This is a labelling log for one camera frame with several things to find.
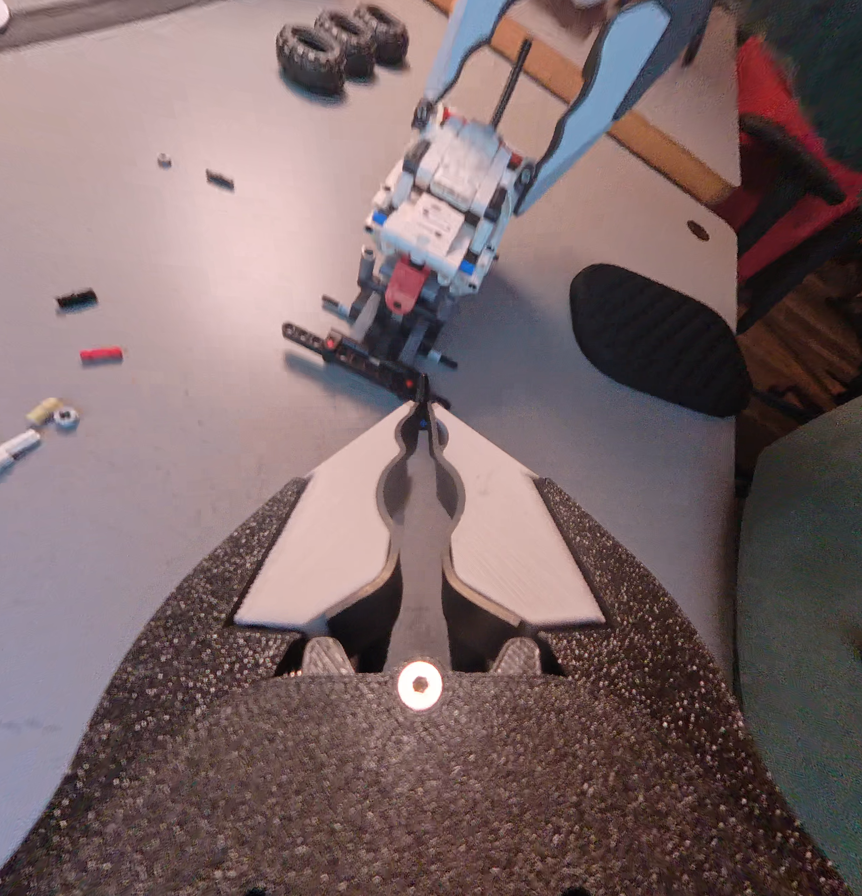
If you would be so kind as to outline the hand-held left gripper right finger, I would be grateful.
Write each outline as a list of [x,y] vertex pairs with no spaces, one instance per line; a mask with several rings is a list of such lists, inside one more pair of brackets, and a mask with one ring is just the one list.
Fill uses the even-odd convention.
[[449,581],[510,624],[605,623],[537,474],[447,409],[434,413],[437,494],[450,518]]

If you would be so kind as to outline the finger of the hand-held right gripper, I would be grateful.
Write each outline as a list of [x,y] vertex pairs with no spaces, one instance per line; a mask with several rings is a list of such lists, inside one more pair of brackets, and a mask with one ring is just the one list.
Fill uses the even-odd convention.
[[441,45],[425,81],[420,118],[430,119],[438,102],[457,83],[466,61],[488,46],[515,1],[459,1],[454,6]]
[[600,30],[587,58],[581,92],[556,123],[547,151],[516,203],[518,216],[608,131],[669,22],[660,3],[636,2]]

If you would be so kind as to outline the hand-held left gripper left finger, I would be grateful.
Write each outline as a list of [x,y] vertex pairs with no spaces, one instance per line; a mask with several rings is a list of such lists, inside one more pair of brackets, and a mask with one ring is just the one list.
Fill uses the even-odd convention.
[[402,430],[416,409],[405,403],[308,474],[236,624],[324,629],[393,572],[409,489]]

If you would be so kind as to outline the black lego tooth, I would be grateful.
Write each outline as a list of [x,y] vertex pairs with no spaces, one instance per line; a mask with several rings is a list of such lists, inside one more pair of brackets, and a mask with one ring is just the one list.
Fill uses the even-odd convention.
[[[446,427],[441,420],[438,420],[437,398],[428,375],[420,374],[415,387],[414,423],[411,426],[414,430],[415,447],[419,447],[419,442],[424,440],[425,447],[434,460],[437,460],[448,440]],[[420,430],[418,426],[419,420],[422,418],[429,420],[429,427],[426,431]]]

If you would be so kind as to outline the white lego truck model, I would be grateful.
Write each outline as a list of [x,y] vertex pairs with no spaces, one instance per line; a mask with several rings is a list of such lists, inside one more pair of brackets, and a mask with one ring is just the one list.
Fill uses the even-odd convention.
[[523,39],[489,121],[427,99],[417,104],[414,140],[365,221],[370,242],[359,260],[359,293],[349,306],[322,298],[350,331],[318,335],[286,322],[286,340],[402,400],[449,407],[416,364],[458,367],[436,342],[459,300],[478,293],[533,174],[533,161],[498,131],[532,46],[531,38]]

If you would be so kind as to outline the black lego tire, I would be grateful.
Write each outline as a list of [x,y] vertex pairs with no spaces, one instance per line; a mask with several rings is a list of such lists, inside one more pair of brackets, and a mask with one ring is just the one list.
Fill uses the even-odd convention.
[[373,76],[376,41],[367,26],[350,14],[327,9],[319,13],[314,27],[341,47],[348,79],[367,81]]
[[409,47],[409,33],[403,21],[382,7],[368,3],[357,6],[354,15],[371,35],[376,63],[402,66]]
[[344,50],[313,26],[284,25],[276,39],[276,54],[280,73],[291,84],[326,97],[335,97],[344,91]]

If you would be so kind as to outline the white lego connector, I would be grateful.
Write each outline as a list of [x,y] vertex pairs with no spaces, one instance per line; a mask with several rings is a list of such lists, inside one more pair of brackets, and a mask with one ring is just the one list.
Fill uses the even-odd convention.
[[42,440],[41,433],[28,428],[11,439],[0,442],[0,476],[22,455],[34,449]]

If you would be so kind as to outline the red plastic chair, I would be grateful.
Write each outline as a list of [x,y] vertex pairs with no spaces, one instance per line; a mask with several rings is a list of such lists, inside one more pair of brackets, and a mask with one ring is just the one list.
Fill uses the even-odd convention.
[[713,210],[735,231],[740,285],[852,211],[862,173],[832,158],[763,39],[736,55],[740,185]]

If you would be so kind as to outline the black quilted pad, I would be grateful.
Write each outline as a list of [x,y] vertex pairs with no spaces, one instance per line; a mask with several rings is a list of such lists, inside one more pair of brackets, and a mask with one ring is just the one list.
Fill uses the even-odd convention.
[[574,339],[603,375],[717,418],[753,394],[733,328],[694,297],[612,264],[589,265],[569,291]]

